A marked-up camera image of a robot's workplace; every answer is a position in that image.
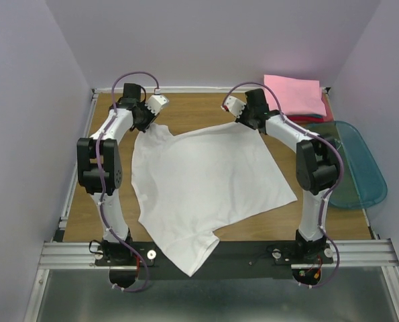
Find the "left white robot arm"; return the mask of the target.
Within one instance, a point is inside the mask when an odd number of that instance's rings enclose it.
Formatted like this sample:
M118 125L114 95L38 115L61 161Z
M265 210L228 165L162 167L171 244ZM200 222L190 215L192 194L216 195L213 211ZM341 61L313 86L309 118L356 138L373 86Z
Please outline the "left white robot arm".
M147 131L168 104L169 99L158 89L147 98L141 85L126 83L101 127L76 143L78 183L96 205L103 226L101 247L104 251L111 248L110 257L119 265L128 264L133 257L131 234L119 200L123 180L119 143L129 131Z

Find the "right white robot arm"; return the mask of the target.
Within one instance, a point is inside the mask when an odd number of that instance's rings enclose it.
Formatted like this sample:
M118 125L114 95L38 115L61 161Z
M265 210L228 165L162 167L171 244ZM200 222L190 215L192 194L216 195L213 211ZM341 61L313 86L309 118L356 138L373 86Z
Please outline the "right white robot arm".
M293 246L302 263L325 252L329 198L343 178L343 161L332 136L321 136L290 121L277 104L271 110L263 89L245 92L246 101L228 96L222 105L235 120L277 139L296 154L295 175L303 191L302 217Z

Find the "white t shirt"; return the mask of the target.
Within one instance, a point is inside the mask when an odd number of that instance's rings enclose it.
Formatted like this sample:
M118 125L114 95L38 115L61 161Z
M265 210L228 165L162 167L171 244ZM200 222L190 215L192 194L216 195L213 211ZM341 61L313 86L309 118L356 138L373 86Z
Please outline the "white t shirt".
M139 222L164 255L193 276L219 243L215 231L296 201L260 134L240 123L138 134L131 183Z

